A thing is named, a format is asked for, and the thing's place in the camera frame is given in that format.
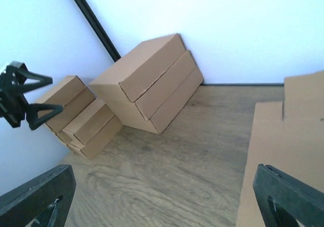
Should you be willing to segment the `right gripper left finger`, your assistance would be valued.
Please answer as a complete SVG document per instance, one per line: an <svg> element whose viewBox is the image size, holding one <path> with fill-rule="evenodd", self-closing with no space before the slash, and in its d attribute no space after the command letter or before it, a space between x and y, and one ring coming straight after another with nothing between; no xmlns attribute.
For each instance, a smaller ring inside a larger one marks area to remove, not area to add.
<svg viewBox="0 0 324 227"><path fill-rule="evenodd" d="M72 166L58 165L1 196L1 226L65 226L75 189Z"/></svg>

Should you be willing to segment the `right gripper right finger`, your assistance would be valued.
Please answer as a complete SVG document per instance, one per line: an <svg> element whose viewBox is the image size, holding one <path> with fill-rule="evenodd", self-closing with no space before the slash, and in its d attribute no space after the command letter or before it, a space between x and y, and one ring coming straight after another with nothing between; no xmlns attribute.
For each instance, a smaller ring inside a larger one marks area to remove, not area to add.
<svg viewBox="0 0 324 227"><path fill-rule="evenodd" d="M266 226L323 226L323 192L264 164L253 189Z"/></svg>

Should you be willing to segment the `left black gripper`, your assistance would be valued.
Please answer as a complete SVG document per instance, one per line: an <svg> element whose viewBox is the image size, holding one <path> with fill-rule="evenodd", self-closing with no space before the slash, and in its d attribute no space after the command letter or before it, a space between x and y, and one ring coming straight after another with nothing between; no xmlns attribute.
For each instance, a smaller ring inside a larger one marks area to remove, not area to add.
<svg viewBox="0 0 324 227"><path fill-rule="evenodd" d="M12 128L21 126L25 119L31 130L63 112L63 106L56 104L25 104L24 93L45 87L53 83L52 77L33 73L23 62L12 61L1 73L1 118Z"/></svg>

